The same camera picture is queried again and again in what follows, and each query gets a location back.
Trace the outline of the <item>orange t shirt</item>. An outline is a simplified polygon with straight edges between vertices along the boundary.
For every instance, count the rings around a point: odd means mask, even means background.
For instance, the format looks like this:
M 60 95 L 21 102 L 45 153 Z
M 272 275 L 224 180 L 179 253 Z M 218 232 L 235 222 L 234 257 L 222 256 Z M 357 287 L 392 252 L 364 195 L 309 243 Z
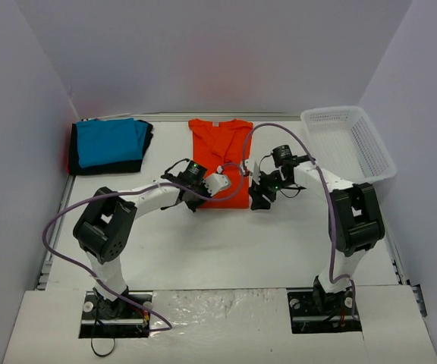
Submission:
M 232 121 L 212 122 L 200 119 L 188 121 L 188 127 L 193 137 L 193 160 L 207 168 L 206 176 L 216 172 L 217 167 L 227 163 L 239 165 L 244 159 L 242 156 L 244 141 L 253 129 L 253 123 L 234 119 Z M 219 193 L 221 199 L 233 193 L 241 182 L 241 174 L 236 167 L 228 166 L 225 169 L 231 187 Z M 232 198 L 223 202 L 205 202 L 201 209 L 248 209 L 249 195 L 248 182 L 244 181 L 240 191 Z

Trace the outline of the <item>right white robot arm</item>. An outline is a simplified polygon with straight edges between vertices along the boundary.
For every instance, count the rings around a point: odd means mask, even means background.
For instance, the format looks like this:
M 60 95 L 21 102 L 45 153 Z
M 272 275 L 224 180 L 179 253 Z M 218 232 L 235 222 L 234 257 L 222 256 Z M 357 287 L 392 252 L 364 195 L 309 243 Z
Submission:
M 266 173 L 247 159 L 243 166 L 252 177 L 248 193 L 252 210 L 267 210 L 284 190 L 308 190 L 327 203 L 329 262 L 313 282 L 314 308 L 329 313 L 343 297 L 354 297 L 352 278 L 362 258 L 385 236 L 385 225 L 372 184 L 356 184 L 320 168 L 309 156 L 293 155 L 288 145 L 270 155 L 275 169 Z

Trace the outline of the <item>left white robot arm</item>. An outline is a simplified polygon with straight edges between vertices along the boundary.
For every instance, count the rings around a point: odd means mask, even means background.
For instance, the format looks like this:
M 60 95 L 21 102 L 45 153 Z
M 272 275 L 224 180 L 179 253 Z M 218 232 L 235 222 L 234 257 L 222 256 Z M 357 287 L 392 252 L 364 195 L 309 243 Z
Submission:
M 127 245 L 135 220 L 150 212 L 165 210 L 180 203 L 196 211 L 205 202 L 230 186 L 223 174 L 205 175 L 206 169 L 188 162 L 176 176 L 166 171 L 159 179 L 143 187 L 144 193 L 113 196 L 87 205 L 74 226 L 73 235 L 86 253 L 92 271 L 111 291 L 100 284 L 93 288 L 101 299 L 101 308 L 111 317 L 119 317 L 128 308 L 128 285 L 124 280 L 120 255 Z

